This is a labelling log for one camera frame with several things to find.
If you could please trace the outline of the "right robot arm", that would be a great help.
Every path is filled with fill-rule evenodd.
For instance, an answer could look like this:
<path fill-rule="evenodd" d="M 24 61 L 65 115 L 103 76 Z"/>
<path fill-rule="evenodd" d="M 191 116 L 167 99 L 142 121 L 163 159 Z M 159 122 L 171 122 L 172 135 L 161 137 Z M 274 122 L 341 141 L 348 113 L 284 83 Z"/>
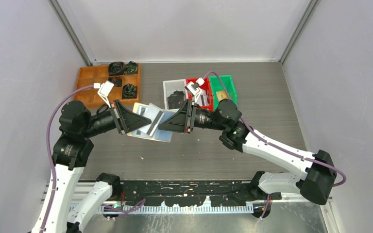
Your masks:
<path fill-rule="evenodd" d="M 228 99 L 223 99 L 214 111 L 188 100 L 158 128 L 174 133 L 190 133 L 194 128 L 219 130 L 219 140 L 228 149 L 258 156 L 286 169 L 286 173 L 256 172 L 248 187 L 249 195 L 256 200 L 265 200 L 275 193 L 294 193 L 314 204 L 326 204 L 338 175 L 330 154 L 280 143 L 244 123 L 241 116 L 237 105 Z"/>

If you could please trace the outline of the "white magnetic stripe card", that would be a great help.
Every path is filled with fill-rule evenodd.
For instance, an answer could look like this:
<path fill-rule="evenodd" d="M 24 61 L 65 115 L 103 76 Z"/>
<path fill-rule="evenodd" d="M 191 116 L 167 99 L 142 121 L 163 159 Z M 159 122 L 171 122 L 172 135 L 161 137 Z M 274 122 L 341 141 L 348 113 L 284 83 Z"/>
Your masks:
<path fill-rule="evenodd" d="M 153 137 L 158 123 L 164 116 L 164 111 L 157 107 L 156 105 L 150 103 L 149 105 L 140 104 L 137 109 L 137 113 L 141 116 L 146 117 L 147 119 L 151 120 L 151 123 L 147 126 L 141 127 L 136 131 L 137 135 L 143 135 L 148 137 Z"/>

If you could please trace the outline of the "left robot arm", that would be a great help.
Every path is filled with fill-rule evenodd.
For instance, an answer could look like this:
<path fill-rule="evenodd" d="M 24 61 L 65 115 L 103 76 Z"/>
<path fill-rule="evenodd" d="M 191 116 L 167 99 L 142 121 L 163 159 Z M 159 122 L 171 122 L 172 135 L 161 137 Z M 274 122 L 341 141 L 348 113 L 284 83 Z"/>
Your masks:
<path fill-rule="evenodd" d="M 128 110 L 119 100 L 95 115 L 81 101 L 74 100 L 62 107 L 59 122 L 61 136 L 49 152 L 52 165 L 49 189 L 33 233 L 82 233 L 106 200 L 122 197 L 120 177 L 101 173 L 93 189 L 73 211 L 69 210 L 94 148 L 90 138 L 114 129 L 121 134 L 130 133 L 149 125 L 151 120 Z"/>

